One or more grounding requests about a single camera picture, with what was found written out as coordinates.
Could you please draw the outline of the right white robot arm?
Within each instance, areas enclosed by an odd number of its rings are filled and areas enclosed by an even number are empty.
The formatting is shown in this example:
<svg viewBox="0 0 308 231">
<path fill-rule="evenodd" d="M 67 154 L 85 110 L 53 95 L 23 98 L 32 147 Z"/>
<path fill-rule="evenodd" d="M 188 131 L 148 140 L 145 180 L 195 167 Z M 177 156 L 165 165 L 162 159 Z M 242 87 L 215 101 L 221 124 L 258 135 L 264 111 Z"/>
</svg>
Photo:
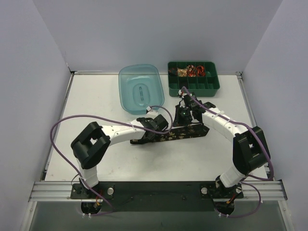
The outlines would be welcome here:
<svg viewBox="0 0 308 231">
<path fill-rule="evenodd" d="M 181 101 L 176 106 L 176 119 L 197 120 L 210 126 L 230 142 L 232 142 L 232 165 L 216 178 L 216 187 L 229 189 L 242 180 L 251 177 L 269 181 L 267 178 L 256 177 L 252 172 L 268 164 L 272 167 L 270 154 L 264 132 L 259 127 L 250 127 L 243 122 L 232 120 L 210 102 L 202 103 L 193 93 L 179 92 Z"/>
</svg>

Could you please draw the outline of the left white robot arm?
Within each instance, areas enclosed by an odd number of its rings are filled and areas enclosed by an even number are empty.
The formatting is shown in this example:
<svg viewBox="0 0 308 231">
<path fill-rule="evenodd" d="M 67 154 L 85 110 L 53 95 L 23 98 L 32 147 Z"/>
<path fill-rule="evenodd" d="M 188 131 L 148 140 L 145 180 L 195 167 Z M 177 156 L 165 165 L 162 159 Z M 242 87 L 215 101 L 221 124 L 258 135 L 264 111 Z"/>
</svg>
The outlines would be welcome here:
<svg viewBox="0 0 308 231">
<path fill-rule="evenodd" d="M 157 132 L 167 128 L 168 122 L 162 115 L 155 118 L 139 117 L 128 126 L 103 127 L 97 122 L 89 123 L 71 143 L 83 186 L 89 189 L 99 183 L 97 165 L 108 147 L 130 140 L 151 140 Z"/>
</svg>

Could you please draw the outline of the black gold patterned tie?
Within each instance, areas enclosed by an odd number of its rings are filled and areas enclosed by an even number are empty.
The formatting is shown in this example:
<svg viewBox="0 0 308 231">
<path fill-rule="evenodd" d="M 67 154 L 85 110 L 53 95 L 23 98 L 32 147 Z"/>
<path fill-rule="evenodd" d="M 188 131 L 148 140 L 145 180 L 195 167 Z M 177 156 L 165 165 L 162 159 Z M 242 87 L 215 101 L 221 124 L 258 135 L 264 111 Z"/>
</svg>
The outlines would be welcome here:
<svg viewBox="0 0 308 231">
<path fill-rule="evenodd" d="M 154 142 L 175 141 L 183 139 L 192 139 L 204 137 L 208 134 L 210 128 L 204 124 L 192 124 L 184 127 L 173 128 L 167 134 L 155 134 L 152 139 L 142 138 L 140 140 L 130 140 L 132 145 L 143 145 Z"/>
</svg>

